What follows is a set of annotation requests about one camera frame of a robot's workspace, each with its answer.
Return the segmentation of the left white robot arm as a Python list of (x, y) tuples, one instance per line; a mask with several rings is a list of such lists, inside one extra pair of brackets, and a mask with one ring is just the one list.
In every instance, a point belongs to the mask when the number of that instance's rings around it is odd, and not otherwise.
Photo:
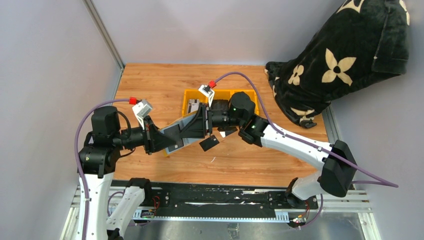
[(122, 240), (138, 206), (152, 205), (155, 210), (160, 206), (151, 181), (132, 178), (117, 207), (109, 211), (109, 192), (121, 151), (144, 147), (152, 154), (177, 142), (176, 136), (160, 132), (148, 117), (139, 127), (121, 130), (120, 115), (115, 106), (94, 108), (88, 113), (92, 130), (82, 149), (74, 148), (81, 193), (77, 240)]

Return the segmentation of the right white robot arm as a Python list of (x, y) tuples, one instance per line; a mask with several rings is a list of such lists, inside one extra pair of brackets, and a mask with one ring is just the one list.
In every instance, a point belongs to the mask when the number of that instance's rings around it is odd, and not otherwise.
[(182, 115), (192, 117), (182, 130), (189, 139), (202, 139), (213, 128), (238, 127), (239, 136), (248, 144), (292, 155), (314, 166), (316, 172), (294, 178), (285, 191), (286, 204), (298, 209), (309, 197), (329, 194), (347, 195), (356, 173), (356, 161), (348, 145), (313, 139), (287, 131), (256, 114), (256, 103), (248, 93), (236, 91), (223, 99), (210, 101), (201, 93), (185, 94)]

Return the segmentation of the black credit card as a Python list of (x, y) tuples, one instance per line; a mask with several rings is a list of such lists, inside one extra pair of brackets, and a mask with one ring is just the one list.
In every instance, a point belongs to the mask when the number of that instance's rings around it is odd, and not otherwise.
[(208, 150), (212, 149), (213, 147), (217, 146), (219, 144), (219, 140), (215, 135), (211, 135), (210, 137), (206, 138), (205, 140), (201, 141), (199, 143), (200, 147), (204, 152), (207, 152)]
[(176, 151), (184, 146), (183, 140), (180, 138), (180, 126), (173, 125), (163, 131), (163, 133), (175, 141), (174, 145), (167, 148), (169, 152)]

